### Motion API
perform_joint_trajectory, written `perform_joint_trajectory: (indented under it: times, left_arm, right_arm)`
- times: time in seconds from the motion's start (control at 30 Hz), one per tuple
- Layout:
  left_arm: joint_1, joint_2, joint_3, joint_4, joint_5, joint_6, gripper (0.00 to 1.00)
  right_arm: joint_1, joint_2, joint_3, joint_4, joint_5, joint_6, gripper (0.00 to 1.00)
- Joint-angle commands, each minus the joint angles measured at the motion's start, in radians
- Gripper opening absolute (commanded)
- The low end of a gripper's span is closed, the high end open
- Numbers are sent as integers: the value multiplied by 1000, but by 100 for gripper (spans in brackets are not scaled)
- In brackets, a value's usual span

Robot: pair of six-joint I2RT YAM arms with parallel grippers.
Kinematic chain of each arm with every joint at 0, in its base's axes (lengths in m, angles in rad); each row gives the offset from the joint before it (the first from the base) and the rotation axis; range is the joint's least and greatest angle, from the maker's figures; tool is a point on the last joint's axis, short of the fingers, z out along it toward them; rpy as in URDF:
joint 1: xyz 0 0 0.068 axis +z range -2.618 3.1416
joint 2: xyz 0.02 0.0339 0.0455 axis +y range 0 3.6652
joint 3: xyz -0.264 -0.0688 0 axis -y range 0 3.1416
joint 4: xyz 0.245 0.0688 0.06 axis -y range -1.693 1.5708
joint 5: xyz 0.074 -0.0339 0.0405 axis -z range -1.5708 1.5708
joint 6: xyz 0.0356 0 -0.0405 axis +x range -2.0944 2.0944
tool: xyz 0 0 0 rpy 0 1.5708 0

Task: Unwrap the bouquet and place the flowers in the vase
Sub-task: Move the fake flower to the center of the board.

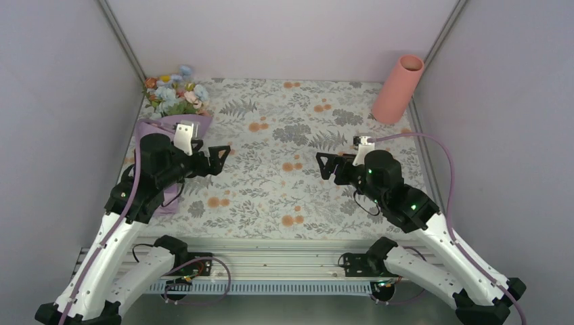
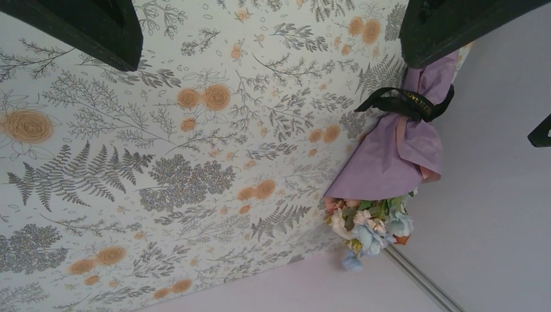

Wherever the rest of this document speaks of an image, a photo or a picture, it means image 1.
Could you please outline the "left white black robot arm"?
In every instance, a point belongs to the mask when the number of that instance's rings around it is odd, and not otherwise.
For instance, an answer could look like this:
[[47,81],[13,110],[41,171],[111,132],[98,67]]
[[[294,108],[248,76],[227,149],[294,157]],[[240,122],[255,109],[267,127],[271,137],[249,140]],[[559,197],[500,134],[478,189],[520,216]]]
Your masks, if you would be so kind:
[[121,176],[105,205],[105,213],[87,255],[65,291],[52,303],[39,306],[35,319],[42,324],[120,324],[128,308],[162,276],[189,284],[207,275],[215,258],[193,253],[187,244],[164,235],[124,276],[117,272],[126,252],[156,209],[165,202],[166,189],[187,178],[219,174],[231,148],[213,146],[202,151],[200,139],[181,147],[166,135],[151,133],[136,141],[135,162]]

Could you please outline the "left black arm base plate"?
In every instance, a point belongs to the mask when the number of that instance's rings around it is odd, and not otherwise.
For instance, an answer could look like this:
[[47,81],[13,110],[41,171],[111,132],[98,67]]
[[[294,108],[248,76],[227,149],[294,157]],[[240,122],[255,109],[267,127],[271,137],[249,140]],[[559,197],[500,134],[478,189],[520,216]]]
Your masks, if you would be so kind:
[[[200,253],[200,252],[188,252],[187,257],[181,261],[181,264],[184,262],[190,261],[192,259],[197,259],[201,257],[213,257],[212,253]],[[191,263],[185,267],[182,267],[178,271],[175,272],[177,276],[183,277],[196,277],[196,276],[209,276],[211,274],[211,263],[210,259],[197,261],[195,263]]]

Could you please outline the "purple flower bouquet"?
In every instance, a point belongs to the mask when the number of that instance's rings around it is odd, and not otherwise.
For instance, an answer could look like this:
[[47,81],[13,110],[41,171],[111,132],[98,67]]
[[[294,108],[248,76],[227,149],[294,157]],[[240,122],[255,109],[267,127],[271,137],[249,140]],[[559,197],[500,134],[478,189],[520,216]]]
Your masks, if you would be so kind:
[[192,140],[193,154],[200,152],[201,132],[212,119],[201,113],[203,101],[195,95],[195,86],[188,83],[190,73],[182,68],[179,74],[148,78],[143,93],[154,108],[152,118],[136,122],[134,130],[134,163],[129,166],[133,176],[123,173],[110,193],[106,208],[123,208],[123,215],[132,221],[149,220],[156,210],[168,211],[178,195],[166,198],[169,188],[185,181],[182,176],[181,150],[173,145],[175,126],[186,120],[199,122],[197,138]]

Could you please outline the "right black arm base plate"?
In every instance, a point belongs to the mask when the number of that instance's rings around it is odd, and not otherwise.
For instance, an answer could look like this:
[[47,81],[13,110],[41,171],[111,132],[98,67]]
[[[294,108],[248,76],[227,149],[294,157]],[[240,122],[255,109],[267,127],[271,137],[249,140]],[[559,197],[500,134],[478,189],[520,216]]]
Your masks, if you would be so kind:
[[338,266],[343,268],[346,278],[372,277],[373,272],[365,253],[344,253],[338,259]]

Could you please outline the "pink cylindrical vase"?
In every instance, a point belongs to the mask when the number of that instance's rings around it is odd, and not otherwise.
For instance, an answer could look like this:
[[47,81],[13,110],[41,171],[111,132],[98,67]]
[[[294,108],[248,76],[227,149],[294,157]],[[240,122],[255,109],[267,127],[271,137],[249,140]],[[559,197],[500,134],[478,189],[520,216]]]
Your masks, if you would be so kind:
[[392,125],[401,120],[424,67],[423,60],[414,55],[404,55],[397,60],[372,107],[378,122]]

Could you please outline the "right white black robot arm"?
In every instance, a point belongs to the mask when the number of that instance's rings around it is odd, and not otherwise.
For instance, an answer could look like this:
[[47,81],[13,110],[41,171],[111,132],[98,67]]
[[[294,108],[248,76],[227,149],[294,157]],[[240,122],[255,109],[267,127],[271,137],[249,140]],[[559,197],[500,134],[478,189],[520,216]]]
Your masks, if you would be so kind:
[[463,324],[503,324],[510,308],[524,294],[519,278],[507,278],[482,258],[474,261],[466,243],[449,233],[445,215],[422,191],[404,182],[401,164],[385,150],[366,154],[316,155],[321,177],[331,176],[337,185],[350,185],[376,204],[380,214],[423,244],[445,269],[418,258],[382,237],[365,253],[362,263],[376,276],[393,274],[407,278],[454,309]]

